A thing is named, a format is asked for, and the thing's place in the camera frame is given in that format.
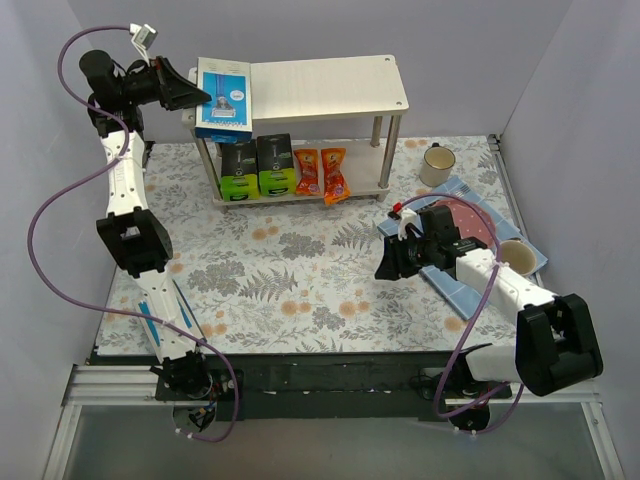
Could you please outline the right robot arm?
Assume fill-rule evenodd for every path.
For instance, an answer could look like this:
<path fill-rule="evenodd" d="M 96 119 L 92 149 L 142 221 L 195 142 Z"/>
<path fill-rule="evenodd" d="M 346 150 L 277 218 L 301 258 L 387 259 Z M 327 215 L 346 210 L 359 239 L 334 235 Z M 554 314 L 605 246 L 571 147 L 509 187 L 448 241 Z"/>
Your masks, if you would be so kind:
<path fill-rule="evenodd" d="M 603 373 L 591 314 L 580 296 L 560 296 L 499 262 L 480 239 L 462 237 L 446 206 L 414 212 L 397 204 L 389 216 L 397 231 L 384 239 L 375 279 L 396 281 L 434 267 L 481 293 L 483 301 L 515 325 L 512 346 L 487 344 L 460 351 L 445 387 L 471 398 L 489 382 L 517 382 L 546 396 Z"/>

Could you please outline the white two-tier shelf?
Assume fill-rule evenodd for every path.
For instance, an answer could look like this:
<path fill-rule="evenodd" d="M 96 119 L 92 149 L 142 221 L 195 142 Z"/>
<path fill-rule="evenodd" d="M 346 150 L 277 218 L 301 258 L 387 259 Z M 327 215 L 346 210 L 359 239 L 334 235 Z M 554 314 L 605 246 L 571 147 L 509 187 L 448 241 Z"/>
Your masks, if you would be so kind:
<path fill-rule="evenodd" d="M 400 123 L 409 109 L 393 55 L 254 63 L 251 80 L 256 126 L 372 118 L 369 140 L 343 138 L 314 147 L 345 146 L 342 173 L 353 198 L 386 198 Z"/>

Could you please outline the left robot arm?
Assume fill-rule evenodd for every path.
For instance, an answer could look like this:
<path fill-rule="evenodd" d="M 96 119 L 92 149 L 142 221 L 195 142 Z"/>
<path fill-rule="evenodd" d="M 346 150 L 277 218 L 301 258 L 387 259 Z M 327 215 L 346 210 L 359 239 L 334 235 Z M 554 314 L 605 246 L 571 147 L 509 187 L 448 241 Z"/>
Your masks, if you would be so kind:
<path fill-rule="evenodd" d="M 137 60 L 118 72 L 102 50 L 85 53 L 79 68 L 92 90 L 89 115 L 111 169 L 109 202 L 97 232 L 118 267 L 140 288 L 137 310 L 160 362 L 153 373 L 193 400 L 212 390 L 198 340 L 203 335 L 168 270 L 173 247 L 167 230 L 149 209 L 144 184 L 145 148 L 141 106 L 157 102 L 168 111 L 193 108 L 211 97 L 178 74 L 162 56 Z"/>

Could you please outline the black green razor box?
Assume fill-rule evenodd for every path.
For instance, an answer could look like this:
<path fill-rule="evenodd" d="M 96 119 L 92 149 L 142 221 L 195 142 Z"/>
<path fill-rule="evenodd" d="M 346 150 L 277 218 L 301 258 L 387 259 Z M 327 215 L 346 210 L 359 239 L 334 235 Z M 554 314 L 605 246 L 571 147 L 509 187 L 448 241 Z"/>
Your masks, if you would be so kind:
<path fill-rule="evenodd" d="M 255 200 L 260 197 L 256 142 L 221 145 L 220 191 L 224 201 Z"/>
<path fill-rule="evenodd" d="M 266 197 L 293 194 L 297 181 L 290 135 L 259 136 L 256 148 L 260 193 Z"/>

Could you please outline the orange razor packet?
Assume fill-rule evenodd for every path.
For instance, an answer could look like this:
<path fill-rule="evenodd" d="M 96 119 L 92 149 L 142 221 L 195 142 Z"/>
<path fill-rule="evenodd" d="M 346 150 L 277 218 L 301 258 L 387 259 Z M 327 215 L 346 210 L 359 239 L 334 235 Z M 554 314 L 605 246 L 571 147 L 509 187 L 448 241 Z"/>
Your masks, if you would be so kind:
<path fill-rule="evenodd" d="M 345 148 L 337 147 L 321 150 L 324 173 L 324 203 L 327 206 L 339 203 L 351 195 L 350 188 L 341 170 L 345 156 Z"/>
<path fill-rule="evenodd" d="M 320 194 L 318 173 L 318 152 L 316 149 L 297 149 L 294 155 L 300 168 L 300 180 L 296 186 L 298 195 L 318 196 Z"/>

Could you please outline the blue Harry's razor box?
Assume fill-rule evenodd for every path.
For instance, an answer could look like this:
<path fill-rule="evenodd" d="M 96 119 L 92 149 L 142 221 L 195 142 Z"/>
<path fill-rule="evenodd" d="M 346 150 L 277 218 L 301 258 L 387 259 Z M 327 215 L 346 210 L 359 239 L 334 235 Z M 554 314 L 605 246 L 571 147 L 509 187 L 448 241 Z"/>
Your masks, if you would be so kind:
<path fill-rule="evenodd" d="M 195 133 L 217 143 L 252 139 L 251 65 L 199 57 L 197 86 L 211 99 L 196 107 Z"/>

